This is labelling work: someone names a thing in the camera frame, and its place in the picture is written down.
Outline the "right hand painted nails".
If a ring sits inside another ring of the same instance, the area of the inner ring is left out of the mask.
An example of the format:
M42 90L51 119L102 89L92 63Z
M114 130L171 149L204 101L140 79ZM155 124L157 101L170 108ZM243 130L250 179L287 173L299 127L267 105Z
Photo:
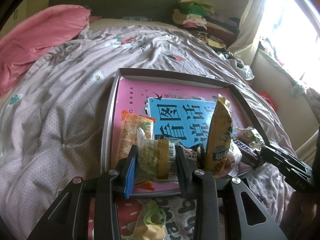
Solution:
M280 228L287 239L319 239L319 193L291 194Z

